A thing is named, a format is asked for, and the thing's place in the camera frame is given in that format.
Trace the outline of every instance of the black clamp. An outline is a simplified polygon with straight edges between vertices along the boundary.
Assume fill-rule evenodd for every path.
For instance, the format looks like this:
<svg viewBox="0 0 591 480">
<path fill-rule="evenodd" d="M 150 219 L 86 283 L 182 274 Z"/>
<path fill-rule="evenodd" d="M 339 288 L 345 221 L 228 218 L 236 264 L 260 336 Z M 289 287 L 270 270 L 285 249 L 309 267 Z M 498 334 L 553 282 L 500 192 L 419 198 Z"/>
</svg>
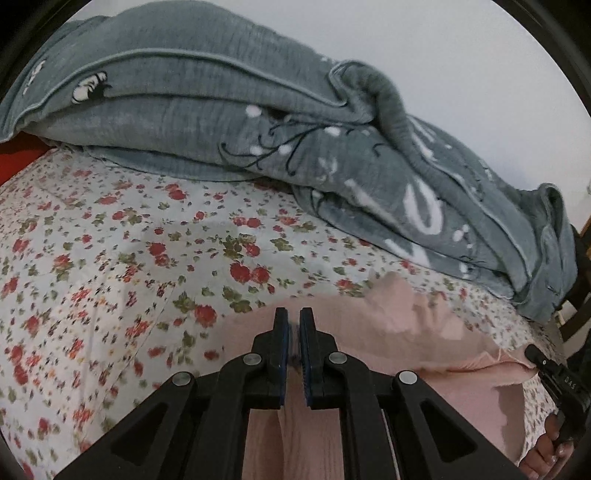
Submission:
<svg viewBox="0 0 591 480">
<path fill-rule="evenodd" d="M 590 391 L 577 375 L 547 358 L 535 345 L 527 346 L 525 357 L 538 368 L 542 385 L 558 407 L 562 425 L 554 446 L 569 441 L 576 446 L 591 426 Z"/>
<path fill-rule="evenodd" d="M 252 351 L 219 373 L 173 375 L 56 480 L 241 480 L 249 411 L 284 404 L 299 345 L 308 405 L 338 408 L 345 480 L 524 480 L 525 476 L 415 373 L 373 372 L 300 313 L 287 311 Z"/>
</svg>

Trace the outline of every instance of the red pillow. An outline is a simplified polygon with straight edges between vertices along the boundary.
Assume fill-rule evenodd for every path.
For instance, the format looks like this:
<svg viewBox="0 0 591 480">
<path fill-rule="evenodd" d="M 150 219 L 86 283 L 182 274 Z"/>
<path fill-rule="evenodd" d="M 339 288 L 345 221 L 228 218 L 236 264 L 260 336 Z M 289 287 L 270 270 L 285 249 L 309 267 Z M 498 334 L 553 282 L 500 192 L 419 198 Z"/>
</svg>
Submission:
<svg viewBox="0 0 591 480">
<path fill-rule="evenodd" d="M 0 185 L 41 157 L 50 147 L 33 135 L 18 134 L 0 145 Z"/>
</svg>

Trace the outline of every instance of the metal rivet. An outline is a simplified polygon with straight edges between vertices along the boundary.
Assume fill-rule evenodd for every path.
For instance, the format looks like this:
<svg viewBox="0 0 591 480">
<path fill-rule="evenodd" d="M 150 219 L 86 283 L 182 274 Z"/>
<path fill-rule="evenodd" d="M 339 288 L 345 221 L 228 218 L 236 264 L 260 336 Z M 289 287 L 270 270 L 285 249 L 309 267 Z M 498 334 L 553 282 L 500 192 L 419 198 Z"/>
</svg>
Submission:
<svg viewBox="0 0 591 480">
<path fill-rule="evenodd" d="M 177 387 L 184 387 L 191 381 L 191 374 L 188 372 L 179 372 L 173 376 L 173 384 Z"/>
<path fill-rule="evenodd" d="M 347 356 L 343 352 L 332 352 L 329 360 L 336 365 L 343 365 L 347 361 Z"/>
<path fill-rule="evenodd" d="M 410 370 L 400 372 L 398 378 L 402 383 L 407 385 L 414 385 L 418 380 L 417 374 L 415 372 L 411 372 Z"/>
<path fill-rule="evenodd" d="M 262 358 L 258 353 L 247 353 L 242 360 L 249 367 L 252 367 L 254 365 L 260 364 Z"/>
</svg>

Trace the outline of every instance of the wooden furniture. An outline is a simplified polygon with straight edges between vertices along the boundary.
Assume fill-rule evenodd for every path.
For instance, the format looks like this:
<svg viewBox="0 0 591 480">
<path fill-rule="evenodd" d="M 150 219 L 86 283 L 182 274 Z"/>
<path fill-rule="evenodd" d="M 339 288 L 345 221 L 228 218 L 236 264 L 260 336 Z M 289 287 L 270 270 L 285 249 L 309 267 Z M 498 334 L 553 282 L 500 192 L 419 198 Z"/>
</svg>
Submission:
<svg viewBox="0 0 591 480">
<path fill-rule="evenodd" d="M 591 298 L 586 300 L 591 293 L 591 218 L 581 235 L 575 232 L 575 247 L 579 275 L 565 300 L 577 309 L 577 313 L 560 328 L 564 341 L 571 338 L 591 319 Z"/>
</svg>

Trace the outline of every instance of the grey fleece blanket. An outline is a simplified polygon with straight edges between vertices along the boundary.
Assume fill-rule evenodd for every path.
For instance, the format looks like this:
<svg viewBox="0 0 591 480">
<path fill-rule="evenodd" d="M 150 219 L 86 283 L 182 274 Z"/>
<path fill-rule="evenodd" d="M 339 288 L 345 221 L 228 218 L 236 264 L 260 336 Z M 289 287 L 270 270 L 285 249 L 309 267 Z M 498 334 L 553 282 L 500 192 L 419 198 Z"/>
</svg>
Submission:
<svg viewBox="0 0 591 480">
<path fill-rule="evenodd" d="M 379 71 L 211 4 L 62 26 L 0 104 L 0 127 L 0 141 L 25 130 L 144 171 L 286 181 L 306 211 L 541 322 L 576 277 L 556 187 L 512 188 L 409 116 Z"/>
</svg>

